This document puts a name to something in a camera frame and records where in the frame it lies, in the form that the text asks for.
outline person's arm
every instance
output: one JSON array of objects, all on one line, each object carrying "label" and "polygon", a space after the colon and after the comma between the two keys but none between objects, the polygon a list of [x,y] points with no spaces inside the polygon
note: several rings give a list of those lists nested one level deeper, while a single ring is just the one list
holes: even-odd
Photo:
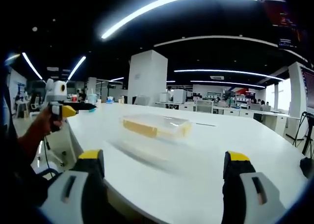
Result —
[{"label": "person's arm", "polygon": [[[46,135],[50,134],[50,119],[51,113],[48,108],[45,108],[34,120],[27,132],[20,138],[18,138],[19,145],[23,148],[29,163],[31,163],[36,155],[39,143],[44,139]],[[62,125],[60,121],[54,121],[54,124],[58,127]]]}]

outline black ceiling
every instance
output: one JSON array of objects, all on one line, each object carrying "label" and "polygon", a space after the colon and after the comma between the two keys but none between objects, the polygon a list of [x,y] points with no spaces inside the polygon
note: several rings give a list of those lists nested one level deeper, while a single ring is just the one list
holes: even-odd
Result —
[{"label": "black ceiling", "polygon": [[[243,40],[202,39],[154,48],[158,43],[204,35],[243,35],[277,43],[275,28],[261,4],[253,0],[173,2],[137,17],[109,39],[101,39],[113,24],[153,1],[11,0],[4,25],[6,47],[8,52],[26,52],[44,79],[51,76],[47,67],[72,69],[85,55],[85,62],[72,80],[86,80],[89,76],[125,77],[127,83],[131,56],[150,49],[168,58],[168,80],[175,80],[176,84],[210,80],[210,75],[218,75],[173,72],[179,69],[239,70],[267,75],[294,61],[302,62],[284,50]],[[313,38],[307,0],[287,1],[298,23]],[[28,79],[38,79],[22,56],[12,67]],[[223,76],[227,81],[251,84],[261,79],[236,74]]]}]

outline human hand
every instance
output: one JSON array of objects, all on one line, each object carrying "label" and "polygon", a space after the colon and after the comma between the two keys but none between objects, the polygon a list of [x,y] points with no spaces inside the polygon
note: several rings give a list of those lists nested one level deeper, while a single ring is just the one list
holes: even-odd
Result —
[{"label": "human hand", "polygon": [[[49,110],[49,107],[47,106],[42,112],[40,112],[33,122],[33,125],[37,128],[38,133],[42,134],[42,137],[49,135],[52,130],[50,122],[51,116],[52,114]],[[57,121],[53,121],[53,124],[57,127],[61,127],[62,118],[58,119]]]}]

